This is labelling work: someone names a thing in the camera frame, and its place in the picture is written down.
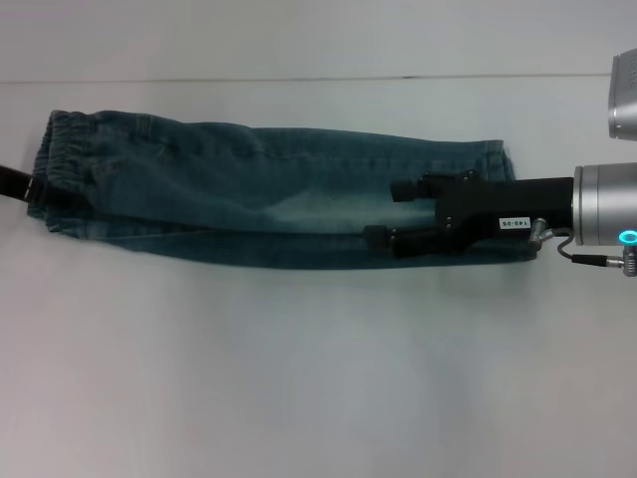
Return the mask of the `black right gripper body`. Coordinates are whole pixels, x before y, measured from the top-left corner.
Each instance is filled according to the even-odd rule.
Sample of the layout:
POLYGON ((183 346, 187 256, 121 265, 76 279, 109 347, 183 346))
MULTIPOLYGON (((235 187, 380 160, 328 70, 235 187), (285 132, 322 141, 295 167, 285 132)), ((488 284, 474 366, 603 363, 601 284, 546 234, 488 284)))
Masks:
POLYGON ((435 197, 435 224, 460 249, 492 239, 530 238, 532 223, 573 226, 571 177, 490 181, 464 172, 435 197))

